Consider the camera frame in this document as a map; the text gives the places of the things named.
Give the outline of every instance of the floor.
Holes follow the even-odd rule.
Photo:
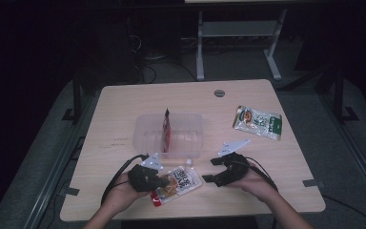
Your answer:
[[[281,81],[272,79],[263,56],[269,40],[247,42],[246,47],[206,53],[205,81],[265,78],[279,88],[305,74],[294,71],[302,40],[278,43],[274,58],[283,77]],[[151,53],[152,57],[160,55]],[[168,56],[156,61],[151,58],[147,62],[151,68],[143,70],[145,81],[194,81],[194,52],[181,57],[178,64]],[[339,124],[333,115],[333,91],[317,94],[314,86],[318,79],[317,76],[288,92],[276,91],[327,204],[322,213],[303,216],[315,228],[366,228],[366,173],[361,169],[359,153],[366,159],[366,103],[359,89],[346,80],[343,105],[353,108],[359,121]],[[86,223],[64,222],[59,213],[64,200],[62,190],[71,180],[99,97],[100,91],[83,95],[82,116],[72,124],[62,120],[64,112],[72,108],[71,82],[58,95],[1,202],[0,228],[81,228]],[[255,218],[259,228],[271,228],[271,215]],[[114,220],[109,228],[120,228],[120,225],[120,221]]]

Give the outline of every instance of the wooden table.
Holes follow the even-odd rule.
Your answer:
[[[225,96],[216,97],[215,90]],[[232,125],[238,105],[282,115],[282,138],[235,130]],[[71,188],[77,196],[67,195],[60,217],[64,221],[88,220],[100,206],[102,194],[118,169],[137,155],[132,145],[135,121],[145,114],[163,114],[169,108],[176,114],[201,114],[204,144],[193,167],[202,175],[216,175],[226,168],[213,166],[223,142],[250,138],[239,154],[256,159],[270,174],[281,195],[298,212],[320,212],[325,203],[316,186],[305,187],[313,179],[293,130],[268,80],[239,80],[155,85],[111,86],[103,89],[84,147],[75,168]],[[162,160],[166,173],[183,165],[185,159]],[[269,214],[257,198],[239,189],[203,184],[196,190],[154,207],[150,197],[136,201],[114,219],[171,219]]]

